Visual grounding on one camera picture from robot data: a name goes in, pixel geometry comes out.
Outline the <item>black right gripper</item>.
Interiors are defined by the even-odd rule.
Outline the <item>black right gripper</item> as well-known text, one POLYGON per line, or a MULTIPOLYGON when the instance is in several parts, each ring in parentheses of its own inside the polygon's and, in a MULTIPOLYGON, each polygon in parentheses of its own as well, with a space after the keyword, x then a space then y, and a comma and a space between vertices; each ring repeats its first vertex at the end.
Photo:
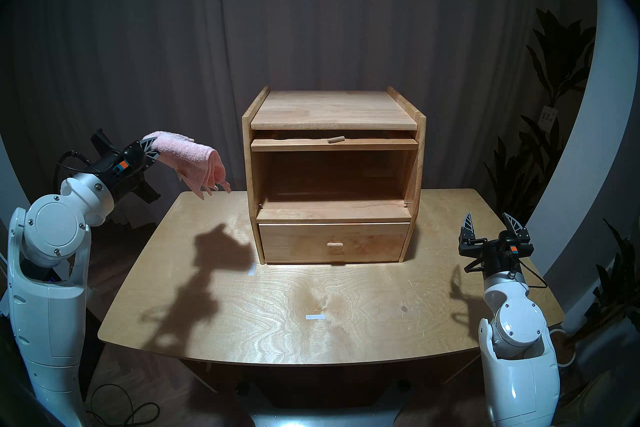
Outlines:
POLYGON ((502 220, 507 231, 515 238, 487 240, 476 238, 472 222, 472 215, 468 212, 462 222, 458 252, 462 257, 472 258, 473 261, 464 267, 464 272, 480 272, 484 278, 497 273, 507 272, 511 278, 521 273, 520 259, 530 257, 534 246, 530 242, 528 230, 514 217, 506 212, 502 220))

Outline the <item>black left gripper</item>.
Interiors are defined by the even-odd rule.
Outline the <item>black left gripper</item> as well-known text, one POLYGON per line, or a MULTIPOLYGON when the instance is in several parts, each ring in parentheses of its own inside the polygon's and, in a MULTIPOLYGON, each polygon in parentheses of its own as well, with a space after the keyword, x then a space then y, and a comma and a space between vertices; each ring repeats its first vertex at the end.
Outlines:
POLYGON ((144 176, 159 157, 155 146, 157 137, 135 141, 122 150, 112 144, 102 129, 95 131, 91 138, 100 156, 91 165, 91 172, 108 188, 115 204, 129 193, 134 193, 147 204, 160 198, 144 176))

